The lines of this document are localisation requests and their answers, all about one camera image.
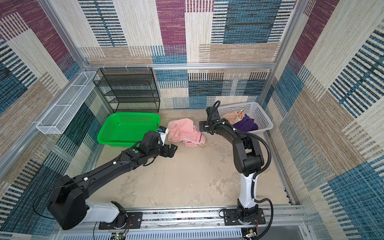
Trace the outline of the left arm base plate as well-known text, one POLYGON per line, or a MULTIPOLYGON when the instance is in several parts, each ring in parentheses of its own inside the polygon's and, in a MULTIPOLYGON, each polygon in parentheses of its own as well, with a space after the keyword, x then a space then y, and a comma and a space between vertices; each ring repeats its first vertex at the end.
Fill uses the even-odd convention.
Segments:
POLYGON ((143 212, 119 213, 111 223, 101 222, 98 230, 139 229, 142 224, 143 212))

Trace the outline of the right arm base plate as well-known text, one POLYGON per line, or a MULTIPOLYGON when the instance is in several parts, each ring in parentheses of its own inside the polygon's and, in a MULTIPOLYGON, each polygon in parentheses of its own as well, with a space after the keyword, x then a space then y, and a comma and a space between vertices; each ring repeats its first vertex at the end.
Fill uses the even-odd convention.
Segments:
POLYGON ((224 219, 225 226, 240 226, 240 225, 264 225, 266 224, 263 209, 258 209, 258 213, 248 220, 240 220, 236 209, 223 208, 219 211, 219 216, 224 219))

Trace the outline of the pink towel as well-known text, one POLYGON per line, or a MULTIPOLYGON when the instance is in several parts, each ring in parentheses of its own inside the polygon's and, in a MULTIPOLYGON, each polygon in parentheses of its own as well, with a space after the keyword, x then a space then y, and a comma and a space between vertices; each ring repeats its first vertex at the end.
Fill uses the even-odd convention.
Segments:
POLYGON ((183 142, 186 147, 197 147, 206 143, 206 137, 191 119, 172 120, 168 123, 167 128, 169 130, 168 141, 170 142, 183 142))

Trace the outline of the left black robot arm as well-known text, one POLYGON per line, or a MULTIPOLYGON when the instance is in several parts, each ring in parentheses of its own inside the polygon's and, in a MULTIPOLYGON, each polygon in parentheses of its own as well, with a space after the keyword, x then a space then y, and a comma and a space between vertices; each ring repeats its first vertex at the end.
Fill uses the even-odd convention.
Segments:
POLYGON ((122 205, 116 201, 92 203, 88 198, 115 178, 140 166, 148 166, 150 159, 172 158, 177 149, 174 144, 165 145, 160 133, 149 131, 142 141, 106 164, 73 178, 68 175, 59 178, 47 202, 47 209, 63 230, 85 222, 105 223, 114 229, 125 228, 130 221, 122 205))

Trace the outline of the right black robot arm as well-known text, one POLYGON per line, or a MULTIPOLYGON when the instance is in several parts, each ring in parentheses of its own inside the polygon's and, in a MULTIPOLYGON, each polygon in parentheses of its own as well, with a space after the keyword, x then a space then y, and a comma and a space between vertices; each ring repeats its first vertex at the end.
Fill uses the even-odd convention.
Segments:
POLYGON ((259 214, 258 203, 255 202, 258 173, 265 164, 258 138, 241 133, 224 119, 200 121, 199 130, 220 135, 232 144, 234 165, 241 175, 237 218, 241 224, 255 221, 259 214))

